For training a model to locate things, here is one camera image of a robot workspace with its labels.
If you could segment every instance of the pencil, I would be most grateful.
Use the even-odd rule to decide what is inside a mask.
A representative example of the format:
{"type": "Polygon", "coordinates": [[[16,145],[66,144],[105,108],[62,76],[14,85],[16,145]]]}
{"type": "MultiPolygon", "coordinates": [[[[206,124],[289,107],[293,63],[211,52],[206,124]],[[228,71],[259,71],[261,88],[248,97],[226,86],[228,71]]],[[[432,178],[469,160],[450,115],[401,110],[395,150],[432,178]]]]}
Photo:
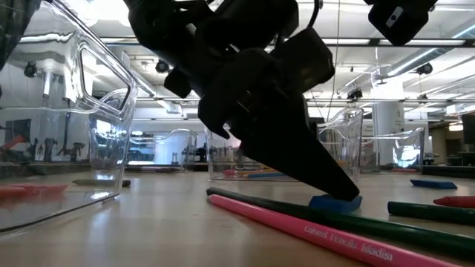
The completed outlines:
{"type": "Polygon", "coordinates": [[[282,177],[282,176],[285,176],[285,174],[282,174],[280,172],[266,172],[262,174],[247,174],[244,176],[248,178],[267,178],[267,177],[282,177]]]}
{"type": "Polygon", "coordinates": [[[271,211],[297,217],[338,230],[407,243],[452,257],[475,260],[475,239],[462,235],[424,229],[349,214],[337,214],[304,205],[249,197],[219,188],[208,188],[208,195],[218,194],[271,211]]]}
{"type": "Polygon", "coordinates": [[[457,208],[475,208],[475,197],[455,196],[443,197],[433,201],[434,204],[457,208]]]}
{"type": "Polygon", "coordinates": [[[219,195],[211,203],[372,266],[455,266],[411,251],[219,195]]]}
{"type": "Polygon", "coordinates": [[[389,201],[387,203],[387,212],[401,217],[475,225],[475,211],[471,208],[452,208],[438,205],[389,201]]]}

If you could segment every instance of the pink pencil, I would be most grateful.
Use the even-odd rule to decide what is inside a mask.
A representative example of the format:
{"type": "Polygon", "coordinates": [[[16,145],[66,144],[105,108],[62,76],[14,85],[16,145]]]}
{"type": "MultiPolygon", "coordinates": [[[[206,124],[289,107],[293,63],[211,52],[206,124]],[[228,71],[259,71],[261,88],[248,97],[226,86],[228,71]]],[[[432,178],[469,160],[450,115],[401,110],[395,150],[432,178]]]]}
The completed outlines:
{"type": "Polygon", "coordinates": [[[313,222],[259,208],[219,195],[211,203],[372,266],[456,266],[402,248],[369,240],[313,222]]]}

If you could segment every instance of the cable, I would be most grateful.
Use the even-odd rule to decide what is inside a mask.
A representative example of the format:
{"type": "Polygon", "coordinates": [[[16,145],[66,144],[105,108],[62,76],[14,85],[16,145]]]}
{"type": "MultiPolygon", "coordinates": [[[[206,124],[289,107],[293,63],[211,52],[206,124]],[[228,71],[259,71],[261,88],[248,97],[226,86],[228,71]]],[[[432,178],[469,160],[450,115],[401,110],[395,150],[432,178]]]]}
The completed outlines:
{"type": "Polygon", "coordinates": [[[310,17],[310,21],[307,27],[313,27],[313,25],[315,24],[315,21],[317,20],[319,10],[320,10],[320,0],[313,0],[313,13],[312,13],[312,16],[310,17]]]}
{"type": "MultiPolygon", "coordinates": [[[[320,0],[314,0],[314,3],[313,3],[313,13],[312,13],[312,16],[310,17],[310,21],[309,21],[309,24],[307,25],[307,28],[310,28],[310,27],[313,27],[313,25],[315,24],[315,21],[317,20],[317,16],[318,16],[318,11],[320,10],[320,0]]],[[[313,98],[313,101],[315,101],[315,106],[317,107],[317,110],[318,112],[320,113],[320,116],[322,118],[325,118],[323,116],[323,114],[321,113],[321,110],[320,110],[320,107],[318,106],[318,103],[317,103],[317,99],[315,98],[315,96],[313,95],[313,91],[312,89],[310,89],[310,93],[312,94],[312,98],[313,98]]]]}
{"type": "Polygon", "coordinates": [[[336,65],[338,64],[338,45],[339,45],[339,42],[340,42],[340,12],[341,12],[340,7],[341,7],[341,0],[338,0],[338,21],[336,22],[335,76],[333,77],[332,97],[330,97],[330,104],[328,106],[327,120],[330,118],[330,111],[332,109],[332,101],[333,101],[333,97],[335,95],[336,65]]]}

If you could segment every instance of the ceiling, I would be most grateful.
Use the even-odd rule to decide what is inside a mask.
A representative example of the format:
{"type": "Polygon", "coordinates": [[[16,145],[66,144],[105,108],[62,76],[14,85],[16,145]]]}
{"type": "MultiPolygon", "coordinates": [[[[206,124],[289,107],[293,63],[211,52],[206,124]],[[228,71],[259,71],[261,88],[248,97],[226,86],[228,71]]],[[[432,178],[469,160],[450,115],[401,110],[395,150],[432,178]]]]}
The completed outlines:
{"type": "MultiPolygon", "coordinates": [[[[131,28],[127,25],[127,8],[122,0],[93,0],[92,8],[85,12],[81,7],[80,0],[64,0],[69,3],[74,10],[81,10],[83,19],[89,23],[91,29],[101,38],[107,37],[127,37],[133,36],[131,28]]],[[[213,3],[213,8],[222,1],[213,3]]],[[[298,0],[300,13],[300,26],[296,32],[307,26],[313,10],[313,1],[298,0]]],[[[318,14],[314,28],[322,38],[358,38],[372,39],[383,38],[383,36],[367,20],[368,7],[363,0],[324,0],[323,8],[318,14]]],[[[429,22],[417,35],[417,39],[452,39],[457,37],[457,33],[469,29],[475,25],[475,2],[472,0],[439,0],[436,8],[429,15],[429,22]]],[[[463,36],[464,39],[474,39],[475,34],[463,36]]],[[[336,75],[334,79],[325,84],[318,85],[306,94],[307,98],[337,99],[339,96],[346,98],[348,90],[361,88],[364,97],[370,97],[370,92],[375,86],[375,79],[371,79],[371,72],[378,70],[384,72],[391,65],[401,63],[420,56],[422,53],[433,49],[436,45],[428,48],[417,47],[331,47],[333,61],[336,64],[336,75]]],[[[475,82],[471,81],[471,75],[475,74],[475,46],[472,48],[457,48],[437,56],[430,60],[433,65],[433,72],[430,75],[419,76],[414,73],[404,73],[395,78],[385,79],[389,85],[395,87],[399,84],[404,85],[404,97],[416,98],[421,93],[431,90],[436,91],[430,95],[431,99],[448,99],[462,97],[466,99],[475,99],[475,82]],[[453,86],[444,90],[448,85],[465,79],[467,82],[453,86]]],[[[154,69],[158,58],[149,50],[138,45],[116,45],[111,47],[112,51],[121,57],[125,53],[130,58],[130,66],[138,72],[149,84],[155,87],[156,92],[161,96],[173,96],[172,93],[163,87],[163,81],[166,74],[157,73],[154,69]]],[[[141,94],[139,97],[147,97],[147,94],[141,94]]],[[[138,102],[138,107],[151,108],[156,102],[138,102]]],[[[193,106],[195,103],[184,104],[184,106],[193,106]]],[[[443,108],[448,104],[431,105],[432,109],[443,108]]],[[[408,108],[417,108],[419,104],[406,104],[408,108]]]]}

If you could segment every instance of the clear plastic container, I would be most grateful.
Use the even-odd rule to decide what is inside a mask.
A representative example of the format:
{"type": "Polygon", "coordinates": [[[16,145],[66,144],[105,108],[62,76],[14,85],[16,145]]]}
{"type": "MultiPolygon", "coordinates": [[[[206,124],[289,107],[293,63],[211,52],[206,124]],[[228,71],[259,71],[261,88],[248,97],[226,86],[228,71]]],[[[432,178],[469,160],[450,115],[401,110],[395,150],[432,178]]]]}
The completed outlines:
{"type": "MultiPolygon", "coordinates": [[[[324,125],[319,125],[319,139],[351,179],[359,178],[361,128],[363,109],[346,108],[324,125]]],[[[206,129],[208,171],[212,180],[297,181],[267,168],[248,157],[239,149],[240,141],[229,133],[224,139],[206,129]]]]}
{"type": "Polygon", "coordinates": [[[116,196],[137,95],[60,1],[35,3],[0,6],[0,232],[116,196]]]}
{"type": "Polygon", "coordinates": [[[318,139],[354,181],[359,179],[361,153],[362,108],[345,108],[329,122],[318,125],[318,139]]]}
{"type": "Polygon", "coordinates": [[[189,129],[175,129],[163,136],[131,137],[127,170],[192,171],[197,134],[189,129]]]}
{"type": "Polygon", "coordinates": [[[277,171],[244,156],[239,149],[240,140],[234,137],[228,128],[229,139],[205,129],[206,153],[210,179],[245,180],[245,181],[296,181],[288,176],[273,175],[277,171]],[[253,177],[250,174],[264,174],[264,177],[253,177]]]}
{"type": "Polygon", "coordinates": [[[424,128],[402,133],[363,137],[361,170],[364,173],[415,173],[422,170],[424,128]]]}

